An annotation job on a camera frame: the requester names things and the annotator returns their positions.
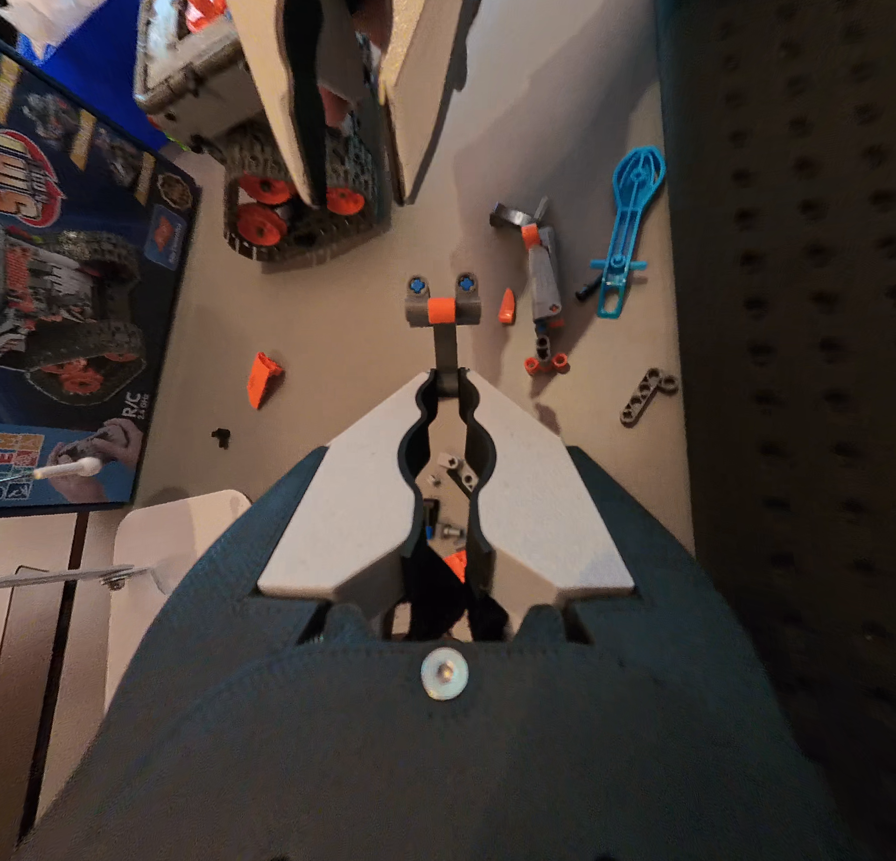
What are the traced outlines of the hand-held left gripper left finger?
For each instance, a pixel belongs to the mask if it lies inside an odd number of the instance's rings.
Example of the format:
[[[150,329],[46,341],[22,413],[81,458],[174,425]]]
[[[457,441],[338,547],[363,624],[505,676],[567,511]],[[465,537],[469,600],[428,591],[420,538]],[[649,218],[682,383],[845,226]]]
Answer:
[[[426,419],[418,396],[431,375],[416,375],[326,445],[258,579],[263,596],[399,602],[417,504],[399,447]]]

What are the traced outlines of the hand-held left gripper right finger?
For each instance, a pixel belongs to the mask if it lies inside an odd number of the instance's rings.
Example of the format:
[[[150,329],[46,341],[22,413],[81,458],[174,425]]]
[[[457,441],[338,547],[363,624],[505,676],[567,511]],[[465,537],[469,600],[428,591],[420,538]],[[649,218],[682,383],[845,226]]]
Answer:
[[[631,573],[566,444],[472,370],[459,372],[469,497],[466,580],[508,613],[629,596]]]

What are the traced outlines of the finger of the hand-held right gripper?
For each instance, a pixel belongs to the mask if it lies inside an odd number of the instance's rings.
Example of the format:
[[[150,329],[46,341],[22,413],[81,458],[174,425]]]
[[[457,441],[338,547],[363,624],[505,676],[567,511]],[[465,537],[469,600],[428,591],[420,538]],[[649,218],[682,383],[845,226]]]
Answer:
[[[325,205],[326,127],[318,87],[321,0],[227,0],[287,172],[310,207]]]
[[[467,76],[467,38],[482,0],[389,0],[391,34],[378,74],[392,192],[411,205]]]

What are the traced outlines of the grey orange brick assembly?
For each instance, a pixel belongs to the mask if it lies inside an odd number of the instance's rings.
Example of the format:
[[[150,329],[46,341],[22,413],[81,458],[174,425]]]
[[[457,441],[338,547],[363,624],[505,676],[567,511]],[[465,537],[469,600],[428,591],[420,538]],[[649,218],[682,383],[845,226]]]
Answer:
[[[422,275],[409,278],[404,309],[409,326],[430,329],[434,341],[434,370],[440,397],[459,396],[457,329],[480,322],[482,304],[478,279],[471,271],[461,272],[454,281],[452,296],[436,297]]]

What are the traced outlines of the small grey orange arm assembly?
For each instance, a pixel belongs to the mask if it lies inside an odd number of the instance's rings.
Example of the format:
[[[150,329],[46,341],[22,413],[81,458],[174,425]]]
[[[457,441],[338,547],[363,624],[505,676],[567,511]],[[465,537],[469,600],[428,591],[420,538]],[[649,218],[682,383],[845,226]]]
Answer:
[[[556,235],[553,227],[530,222],[521,228],[521,237],[528,254],[532,319],[543,334],[558,327],[563,310]]]

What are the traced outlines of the grey tracked toy robot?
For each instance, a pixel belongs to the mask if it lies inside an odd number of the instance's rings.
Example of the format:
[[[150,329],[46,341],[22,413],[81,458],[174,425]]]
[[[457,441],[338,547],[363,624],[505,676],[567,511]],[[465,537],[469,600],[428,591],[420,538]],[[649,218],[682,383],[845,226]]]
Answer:
[[[379,148],[379,51],[323,0],[323,74],[354,80],[340,127],[325,128],[327,200],[292,179],[234,19],[232,0],[140,0],[133,99],[148,120],[223,167],[223,237],[265,267],[324,262],[375,238],[391,205]]]

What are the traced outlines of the grey angled beam brick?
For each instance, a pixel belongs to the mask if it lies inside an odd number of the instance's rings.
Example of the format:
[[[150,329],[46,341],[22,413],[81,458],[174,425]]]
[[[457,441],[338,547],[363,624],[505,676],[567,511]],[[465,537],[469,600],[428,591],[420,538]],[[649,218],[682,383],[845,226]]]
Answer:
[[[678,393],[678,376],[659,367],[651,367],[640,379],[628,402],[620,411],[619,420],[626,428],[633,428],[657,395],[672,396]]]

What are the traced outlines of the blue plastic bin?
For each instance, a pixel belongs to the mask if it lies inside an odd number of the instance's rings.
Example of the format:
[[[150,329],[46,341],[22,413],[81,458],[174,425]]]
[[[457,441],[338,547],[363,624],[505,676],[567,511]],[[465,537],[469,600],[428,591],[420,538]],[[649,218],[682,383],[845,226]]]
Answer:
[[[168,139],[133,100],[139,8],[140,0],[105,0],[60,46],[49,46],[41,56],[5,18],[2,40],[23,60],[158,151]]]

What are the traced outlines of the dark grey angled brick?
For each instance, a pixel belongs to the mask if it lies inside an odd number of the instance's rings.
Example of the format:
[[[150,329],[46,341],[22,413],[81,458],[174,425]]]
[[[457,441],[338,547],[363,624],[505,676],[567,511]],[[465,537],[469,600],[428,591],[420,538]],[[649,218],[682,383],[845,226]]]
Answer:
[[[541,228],[549,204],[550,198],[543,196],[535,209],[535,213],[529,214],[516,207],[498,203],[489,213],[488,222],[493,228],[513,228],[516,230],[522,230],[528,226]]]

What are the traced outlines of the blue plastic brick tool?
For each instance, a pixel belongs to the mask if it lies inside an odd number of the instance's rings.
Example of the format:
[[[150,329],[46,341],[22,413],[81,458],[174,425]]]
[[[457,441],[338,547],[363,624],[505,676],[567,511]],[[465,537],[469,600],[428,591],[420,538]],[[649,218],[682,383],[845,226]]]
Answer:
[[[602,259],[591,260],[589,269],[602,275],[597,296],[598,318],[621,316],[630,277],[648,263],[636,259],[645,212],[665,180],[666,161],[656,146],[634,148],[617,164],[612,177],[616,205],[609,247]]]

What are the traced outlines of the dark blue robot kit box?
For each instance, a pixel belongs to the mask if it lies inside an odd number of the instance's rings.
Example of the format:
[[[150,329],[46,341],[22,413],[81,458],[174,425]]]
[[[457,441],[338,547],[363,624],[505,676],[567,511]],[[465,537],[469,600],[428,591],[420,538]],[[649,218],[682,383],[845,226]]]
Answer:
[[[2,43],[2,517],[133,501],[201,190]]]

